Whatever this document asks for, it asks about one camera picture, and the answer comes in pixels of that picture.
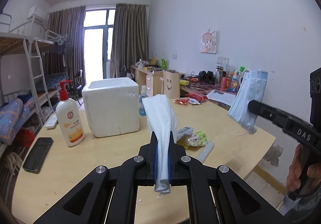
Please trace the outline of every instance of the bottle label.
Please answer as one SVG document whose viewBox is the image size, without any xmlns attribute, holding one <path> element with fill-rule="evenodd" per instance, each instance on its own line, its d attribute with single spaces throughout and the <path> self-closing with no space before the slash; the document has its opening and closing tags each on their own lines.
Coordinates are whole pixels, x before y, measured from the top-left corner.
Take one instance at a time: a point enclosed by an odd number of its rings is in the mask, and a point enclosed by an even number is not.
<svg viewBox="0 0 321 224">
<path fill-rule="evenodd" d="M 68 139 L 71 143 L 78 141 L 82 136 L 82 127 L 79 116 L 75 116 L 73 111 L 68 112 L 67 118 L 69 123 L 64 123 Z"/>
</svg>

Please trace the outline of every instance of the power socket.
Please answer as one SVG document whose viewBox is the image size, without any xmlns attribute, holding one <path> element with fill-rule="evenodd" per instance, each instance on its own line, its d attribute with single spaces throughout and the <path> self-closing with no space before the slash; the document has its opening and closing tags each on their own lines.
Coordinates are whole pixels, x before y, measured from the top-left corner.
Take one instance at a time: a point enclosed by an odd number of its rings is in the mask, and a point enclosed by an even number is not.
<svg viewBox="0 0 321 224">
<path fill-rule="evenodd" d="M 223 57 L 223 62 L 222 64 L 228 65 L 229 64 L 229 58 Z"/>
</svg>

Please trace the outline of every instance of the white remote control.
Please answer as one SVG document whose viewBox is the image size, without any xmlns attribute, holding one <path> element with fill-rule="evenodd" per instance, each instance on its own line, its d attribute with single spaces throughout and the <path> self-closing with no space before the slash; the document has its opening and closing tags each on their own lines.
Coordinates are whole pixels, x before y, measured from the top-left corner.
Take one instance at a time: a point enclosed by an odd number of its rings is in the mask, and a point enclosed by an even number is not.
<svg viewBox="0 0 321 224">
<path fill-rule="evenodd" d="M 47 129 L 53 129 L 56 127 L 57 122 L 58 122 L 57 115 L 56 113 L 53 113 L 52 115 L 50 115 L 49 119 L 46 121 L 45 127 Z"/>
</svg>

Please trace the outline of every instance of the curtain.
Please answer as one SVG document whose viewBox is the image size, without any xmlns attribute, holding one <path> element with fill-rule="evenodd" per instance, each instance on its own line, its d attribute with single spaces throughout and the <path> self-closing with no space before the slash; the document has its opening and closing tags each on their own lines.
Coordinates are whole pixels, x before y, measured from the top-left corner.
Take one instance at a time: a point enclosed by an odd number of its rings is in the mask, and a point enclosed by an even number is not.
<svg viewBox="0 0 321 224">
<path fill-rule="evenodd" d="M 147 21 L 145 5 L 118 4 L 115 11 L 110 77 L 119 77 L 139 58 L 148 60 Z"/>
<path fill-rule="evenodd" d="M 86 7 L 80 6 L 70 9 L 61 10 L 51 13 L 48 19 L 48 30 L 60 35 L 68 34 L 68 40 L 72 46 L 71 67 L 68 67 L 69 79 L 73 80 L 74 75 L 82 70 L 81 84 L 86 84 L 85 80 L 85 62 L 84 62 L 84 27 Z M 45 53 L 44 70 L 46 75 L 63 73 L 66 71 L 63 63 L 63 55 L 59 55 L 54 51 Z"/>
</svg>

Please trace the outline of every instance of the peeling paint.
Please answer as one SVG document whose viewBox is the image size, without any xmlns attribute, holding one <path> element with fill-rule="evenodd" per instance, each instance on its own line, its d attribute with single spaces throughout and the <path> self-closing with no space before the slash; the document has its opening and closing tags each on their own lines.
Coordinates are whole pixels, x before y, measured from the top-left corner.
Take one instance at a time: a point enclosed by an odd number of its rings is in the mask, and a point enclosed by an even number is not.
<svg viewBox="0 0 321 224">
<path fill-rule="evenodd" d="M 283 148 L 279 145 L 272 146 L 267 153 L 264 155 L 263 159 L 268 161 L 272 166 L 279 166 L 279 157 L 283 153 Z"/>
</svg>

